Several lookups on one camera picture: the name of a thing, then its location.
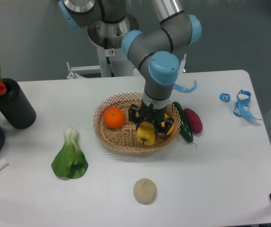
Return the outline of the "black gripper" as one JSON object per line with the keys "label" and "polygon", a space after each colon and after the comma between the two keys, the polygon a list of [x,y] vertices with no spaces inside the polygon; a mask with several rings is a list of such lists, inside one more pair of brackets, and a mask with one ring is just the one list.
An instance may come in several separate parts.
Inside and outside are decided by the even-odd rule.
{"label": "black gripper", "polygon": [[164,114],[166,108],[154,109],[154,105],[146,105],[144,101],[141,102],[141,107],[132,104],[128,110],[128,119],[130,122],[136,125],[136,129],[140,126],[142,122],[151,123],[155,127],[156,135],[164,134],[168,132],[174,120],[172,118],[166,119]]}

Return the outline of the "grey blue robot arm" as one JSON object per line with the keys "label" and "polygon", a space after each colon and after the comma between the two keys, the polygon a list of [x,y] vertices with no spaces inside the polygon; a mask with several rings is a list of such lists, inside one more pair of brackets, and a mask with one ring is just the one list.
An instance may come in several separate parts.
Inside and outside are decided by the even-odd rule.
{"label": "grey blue robot arm", "polygon": [[173,51],[196,42],[202,35],[202,26],[195,15],[185,13],[178,0],[153,0],[152,5],[160,28],[149,34],[140,30],[128,32],[121,49],[145,79],[141,106],[131,105],[129,120],[137,128],[143,122],[150,123],[158,135],[166,134],[173,123],[164,118],[180,67]]}

